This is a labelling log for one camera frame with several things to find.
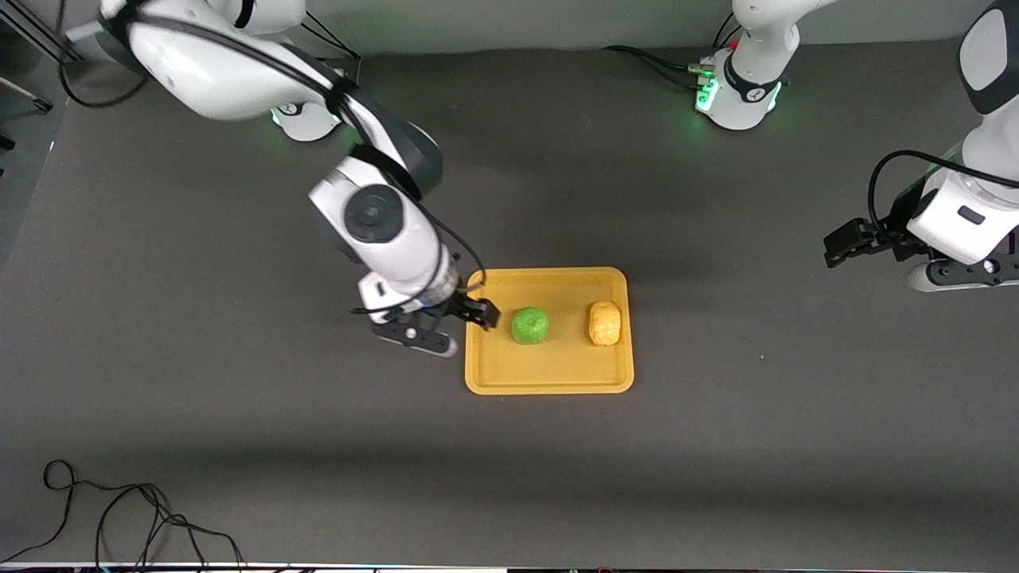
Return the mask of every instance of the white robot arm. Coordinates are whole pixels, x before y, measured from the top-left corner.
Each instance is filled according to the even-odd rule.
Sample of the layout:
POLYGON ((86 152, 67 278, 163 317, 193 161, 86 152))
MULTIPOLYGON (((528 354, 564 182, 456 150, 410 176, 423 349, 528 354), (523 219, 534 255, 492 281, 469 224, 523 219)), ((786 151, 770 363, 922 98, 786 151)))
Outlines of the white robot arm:
POLYGON ((200 115, 239 120, 316 102, 358 131, 366 145, 310 198, 326 238, 371 270, 359 282, 358 310, 377 335, 451 356, 455 342, 435 330, 442 316, 496 324, 494 305, 465 295, 438 221, 419 203, 442 174, 442 155, 423 131, 297 48, 243 34, 204 0, 103 0, 101 11, 110 34, 200 115))
POLYGON ((783 71, 800 47, 796 22, 837 0, 733 0, 744 28, 734 50, 723 46, 702 58, 714 72, 695 109, 727 129, 749 129, 774 107, 783 71))
MULTIPOLYGON (((123 6, 129 5, 130 3, 124 0, 101 3, 104 13, 117 13, 123 6)), ((300 24, 306 13, 304 0, 259 0, 258 2, 255 0, 211 0, 199 9, 184 9, 194 12, 195 17, 202 21, 208 21, 208 12, 211 9, 230 22, 234 29, 243 31, 246 37, 274 34, 276 40, 286 44, 291 44, 291 42, 279 33, 300 24)), ((130 53, 125 53, 124 47, 112 40, 109 34, 101 33, 99 44, 111 58, 142 72, 138 58, 130 53)), ((190 46, 182 46, 179 49, 195 53, 190 46)), ((271 115, 273 121, 283 129, 287 137, 300 142, 322 139, 332 133, 340 123, 338 115, 330 113, 324 105, 315 101, 284 102, 273 107, 271 115)))
POLYGON ((1019 0, 997 0, 977 18, 959 50, 959 72, 983 121, 944 158, 904 150, 882 159, 868 192, 873 222, 853 219, 825 238, 829 267, 891 249, 900 261, 931 259, 910 273, 919 291, 1019 284, 1019 0), (935 167, 878 220, 874 181, 900 156, 935 167))

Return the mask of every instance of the cable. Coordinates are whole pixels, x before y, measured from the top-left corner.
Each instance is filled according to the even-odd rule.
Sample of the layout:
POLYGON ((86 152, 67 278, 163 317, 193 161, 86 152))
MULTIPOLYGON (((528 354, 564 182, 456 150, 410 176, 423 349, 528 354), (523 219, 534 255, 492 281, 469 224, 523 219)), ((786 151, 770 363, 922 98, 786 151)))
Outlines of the cable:
POLYGON ((648 52, 647 50, 641 50, 640 48, 634 48, 633 46, 621 46, 616 44, 614 46, 605 46, 604 48, 602 48, 602 50, 609 50, 612 52, 626 52, 638 58, 644 60, 650 60, 662 67, 667 67, 669 69, 675 69, 677 71, 684 71, 684 72, 687 70, 687 66, 685 65, 673 63, 666 59, 659 58, 658 56, 652 54, 651 52, 648 52))
POLYGON ((928 163, 933 163, 946 169, 952 169, 953 171, 958 171, 960 173, 967 174, 971 177, 976 177, 978 179, 983 179, 993 184, 1000 186, 1005 186, 1013 189, 1019 189, 1019 181, 1013 180, 1007 177, 1001 177, 998 175, 993 175, 990 173, 985 173, 978 169, 973 169, 972 167, 967 167, 965 165, 949 161, 948 159, 943 159, 935 155, 930 155, 929 153, 923 153, 922 151, 915 151, 912 149, 900 149, 899 151, 893 151, 892 153, 886 155, 877 165, 874 166, 873 172, 870 174, 870 184, 867 186, 867 214, 870 215, 870 220, 873 221, 874 227, 877 229, 877 236, 886 243, 894 243, 902 245, 902 240, 896 238, 892 239, 884 225, 877 218, 877 210, 874 207, 874 195, 875 189, 877 188, 877 177, 881 174, 881 169, 893 159, 897 157, 916 157, 917 159, 923 159, 928 163))
POLYGON ((729 22, 732 21, 735 16, 736 12, 729 12, 729 17, 726 18, 726 21, 721 22, 721 25, 718 27, 718 32, 714 34, 714 40, 711 41, 712 46, 715 48, 718 47, 718 39, 721 38, 721 32, 726 30, 726 27, 729 25, 729 22))
POLYGON ((314 29, 312 29, 311 27, 309 27, 309 25, 308 25, 307 23, 302 23, 302 24, 301 24, 301 28, 303 28, 303 29, 307 30, 307 31, 308 31, 309 33, 311 33, 311 34, 312 34, 313 36, 315 36, 315 37, 316 37, 316 38, 318 38, 319 40, 321 40, 321 41, 325 42, 326 44, 328 44, 328 45, 332 46, 333 48, 336 48, 336 49, 338 49, 338 50, 343 50, 343 51, 344 51, 344 52, 346 52, 347 54, 351 54, 351 57, 354 57, 355 59, 360 59, 360 56, 359 56, 359 57, 355 57, 355 56, 354 56, 354 53, 353 53, 353 52, 351 52, 351 50, 350 50, 350 49, 347 49, 347 48, 344 48, 343 46, 340 46, 340 45, 336 44, 335 42, 333 42, 332 40, 329 40, 329 39, 328 39, 328 38, 326 38, 325 36, 322 36, 322 35, 321 35, 321 34, 319 34, 318 32, 316 32, 316 31, 315 31, 314 29))
POLYGON ((467 251, 469 255, 471 255, 471 258, 474 260, 474 264, 477 265, 478 270, 481 271, 481 280, 477 284, 466 287, 463 292, 470 293, 472 291, 476 291, 484 287, 485 282, 488 281, 488 269, 485 267, 485 263, 481 262, 481 257, 479 257, 478 253, 474 250, 474 248, 471 247, 471 244, 468 243, 467 241, 464 241, 464 238, 462 238, 460 235, 457 233, 455 230, 449 228, 448 225, 446 225, 439 219, 432 217, 432 222, 442 227, 442 230, 444 230, 446 235, 448 235, 449 237, 452 238, 453 241, 459 243, 461 247, 463 247, 464 250, 467 251))
POLYGON ((195 555, 198 557, 198 560, 202 564, 203 568, 208 565, 208 561, 206 561, 205 556, 202 554, 202 550, 199 548, 198 539, 195 537, 195 533, 202 533, 204 535, 225 538, 226 540, 229 541, 230 549, 233 551, 233 557, 236 560, 238 571, 240 570, 240 564, 245 563, 244 556, 240 554, 240 549, 237 546, 237 543, 236 541, 234 541, 233 537, 231 537, 226 533, 214 531, 212 529, 206 529, 205 527, 200 527, 198 525, 195 525, 194 523, 189 522, 187 518, 185 518, 183 515, 171 513, 169 510, 169 499, 166 497, 165 493, 163 493, 163 490, 160 489, 154 483, 149 483, 149 482, 128 483, 125 485, 110 486, 110 485, 103 485, 101 483, 96 483, 95 481, 90 481, 88 479, 77 479, 77 477, 74 475, 74 468, 70 465, 70 463, 68 463, 65 460, 57 459, 50 461, 50 463, 46 464, 46 468, 43 469, 43 485, 45 485, 46 488, 51 491, 63 491, 63 490, 67 491, 67 498, 64 501, 63 517, 60 520, 60 525, 57 527, 56 532, 54 532, 49 539, 43 541, 42 543, 24 548, 23 550, 18 551, 15 554, 11 555, 10 557, 4 559, 3 561, 0 561, 0 564, 7 563, 9 561, 17 559, 18 557, 21 557, 22 555, 33 550, 45 548, 46 545, 55 541, 56 538, 60 536, 60 533, 63 532, 64 527, 67 526, 67 519, 70 516, 70 508, 71 508, 71 503, 74 499, 74 491, 81 485, 88 485, 90 487, 99 489, 101 491, 118 491, 117 496, 113 499, 113 501, 111 501, 106 506, 106 509, 103 510, 103 513, 99 518, 99 523, 96 526, 96 541, 95 541, 95 555, 94 555, 96 571, 102 570, 99 550, 100 550, 100 543, 103 539, 103 529, 106 525, 106 518, 109 516, 110 512, 113 510, 114 507, 116 507, 118 503, 120 503, 124 498, 127 497, 127 494, 133 491, 137 491, 140 496, 142 496, 142 498, 150 506, 152 506, 154 510, 152 525, 149 526, 149 534, 146 536, 145 546, 142 549, 142 552, 139 555, 138 560, 135 562, 137 570, 140 571, 145 570, 145 568, 149 563, 149 551, 152 548, 152 543, 155 541, 156 536, 158 535, 160 529, 162 529, 162 527, 167 524, 169 524, 172 527, 180 527, 187 531, 187 535, 192 543, 192 549, 195 550, 195 555), (63 467, 67 471, 68 475, 67 483, 59 486, 54 485, 51 479, 51 473, 58 466, 63 467))
MULTIPOLYGON (((64 14, 66 11, 67 11, 67 0, 60 0, 60 5, 57 11, 57 23, 56 23, 56 30, 58 33, 63 28, 64 14)), ((64 40, 65 42, 63 48, 64 50, 66 50, 69 47, 70 43, 66 41, 66 37, 64 37, 64 40)), ((63 88, 63 91, 65 94, 67 94, 67 97, 70 98, 77 105, 82 107, 87 107, 89 109, 105 109, 108 107, 119 105, 129 100, 130 98, 135 97, 135 95, 141 92, 142 88, 145 88, 145 86, 149 83, 149 76, 146 75, 143 76, 142 80, 133 88, 127 90, 122 95, 119 95, 109 100, 89 102, 78 97, 77 94, 75 94, 70 89, 70 82, 67 80, 67 60, 64 59, 63 56, 61 56, 60 59, 57 60, 57 75, 60 79, 60 87, 63 88)))
POLYGON ((666 67, 671 71, 683 71, 683 72, 686 72, 686 70, 687 70, 686 66, 680 66, 680 65, 675 64, 673 62, 669 62, 667 60, 663 60, 663 59, 659 58, 658 56, 655 56, 654 54, 651 54, 649 52, 645 52, 644 50, 640 50, 638 48, 632 48, 630 46, 608 46, 607 48, 602 48, 602 50, 609 50, 609 51, 612 51, 612 52, 623 52, 623 53, 626 53, 626 54, 630 54, 630 55, 636 57, 638 60, 640 60, 641 63, 643 63, 644 65, 646 65, 649 68, 651 68, 651 70, 654 71, 658 75, 658 77, 661 77, 662 80, 664 80, 665 82, 668 82, 669 84, 672 84, 674 86, 679 86, 680 88, 685 88, 687 90, 694 90, 694 91, 700 89, 699 86, 694 86, 692 84, 684 84, 683 82, 680 82, 676 77, 673 77, 672 75, 668 75, 667 73, 665 73, 666 70, 661 69, 660 67, 658 67, 657 65, 655 65, 655 63, 657 63, 658 65, 666 67))
POLYGON ((726 39, 721 41, 721 44, 719 44, 717 47, 720 48, 720 47, 725 46, 726 44, 729 44, 729 40, 733 37, 733 35, 736 34, 737 32, 741 31, 741 30, 743 30, 742 25, 736 27, 732 32, 729 33, 729 36, 727 36, 726 39))
MULTIPOLYGON (((335 45, 335 46, 336 46, 337 48, 339 48, 340 50, 343 50, 343 51, 344 51, 344 52, 346 52, 347 54, 351 54, 351 56, 352 56, 352 57, 353 57, 354 59, 358 59, 358 60, 360 60, 360 59, 361 59, 361 54, 359 54, 359 53, 355 52, 354 50, 350 49, 350 48, 348 48, 348 47, 346 46, 346 44, 343 44, 343 41, 342 41, 342 40, 340 40, 339 38, 336 38, 336 35, 335 35, 335 34, 333 34, 333 33, 332 33, 332 31, 330 31, 330 30, 329 30, 328 28, 326 28, 326 27, 325 27, 325 24, 324 24, 324 23, 322 23, 322 22, 321 22, 321 21, 320 21, 320 20, 319 20, 319 19, 318 19, 317 17, 315 17, 315 14, 313 14, 313 13, 311 13, 311 12, 308 12, 308 11, 306 11, 305 13, 306 13, 306 14, 308 14, 308 17, 312 18, 312 21, 314 21, 315 23, 317 23, 317 24, 318 24, 318 27, 319 27, 319 28, 321 28, 323 32, 325 32, 326 34, 328 34, 328 35, 329 35, 329 38, 332 38, 332 39, 333 39, 333 40, 335 41, 335 44, 334 44, 334 45, 335 45)), ((316 32, 315 32, 314 30, 312 30, 311 28, 309 28, 309 27, 304 27, 304 28, 305 28, 305 30, 307 30, 307 31, 311 32, 312 34, 315 34, 315 35, 316 35, 316 36, 318 36, 319 38, 322 38, 321 36, 319 36, 319 35, 318 35, 318 33, 316 33, 316 32)))

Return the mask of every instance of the dark gray mat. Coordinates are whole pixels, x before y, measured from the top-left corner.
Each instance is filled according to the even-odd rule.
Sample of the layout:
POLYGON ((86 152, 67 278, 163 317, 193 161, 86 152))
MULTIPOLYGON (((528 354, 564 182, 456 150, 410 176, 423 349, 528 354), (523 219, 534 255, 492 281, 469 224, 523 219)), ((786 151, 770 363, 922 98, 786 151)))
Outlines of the dark gray mat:
MULTIPOLYGON (((64 457, 157 481, 257 561, 1019 569, 1019 292, 921 295, 891 257, 821 256, 882 155, 976 124, 955 50, 807 47, 745 134, 622 54, 365 64, 442 146, 428 204, 489 266, 628 275, 620 396, 476 397, 460 358, 373 340, 305 198, 336 140, 154 87, 69 109, 3 275, 0 548, 55 527, 38 480, 64 457)), ((922 168, 891 166, 883 200, 922 168)), ((33 559, 90 559, 103 500, 33 559)))

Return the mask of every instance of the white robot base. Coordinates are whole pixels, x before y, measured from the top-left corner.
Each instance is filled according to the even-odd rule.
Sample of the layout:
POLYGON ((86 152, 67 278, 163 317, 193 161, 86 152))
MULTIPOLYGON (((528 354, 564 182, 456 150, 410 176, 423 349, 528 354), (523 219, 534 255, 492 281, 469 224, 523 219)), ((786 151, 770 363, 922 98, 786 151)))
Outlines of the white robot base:
POLYGON ((755 127, 769 111, 774 109, 775 98, 782 90, 782 82, 770 93, 763 89, 759 90, 759 94, 756 90, 751 90, 748 97, 759 99, 749 103, 744 101, 739 90, 730 85, 722 71, 726 60, 732 53, 732 49, 722 48, 700 59, 702 66, 714 66, 715 73, 701 87, 694 101, 694 109, 710 117, 719 127, 742 132, 755 127))
MULTIPOLYGON (((342 69, 334 69, 340 77, 345 74, 342 69)), ((272 108, 272 120, 286 134, 286 137, 298 142, 314 142, 328 136, 342 123, 339 117, 333 115, 318 102, 303 104, 288 103, 272 108)))

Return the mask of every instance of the yellow potato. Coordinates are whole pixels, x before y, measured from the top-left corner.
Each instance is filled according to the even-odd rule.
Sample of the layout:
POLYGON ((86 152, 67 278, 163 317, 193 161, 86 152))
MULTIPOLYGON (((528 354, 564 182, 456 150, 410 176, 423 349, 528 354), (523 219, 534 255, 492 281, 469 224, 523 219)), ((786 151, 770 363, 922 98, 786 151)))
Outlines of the yellow potato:
POLYGON ((620 307, 608 301, 591 305, 591 320, 588 322, 587 334, 592 343, 599 347, 610 347, 620 342, 622 328, 623 315, 620 313, 620 307))

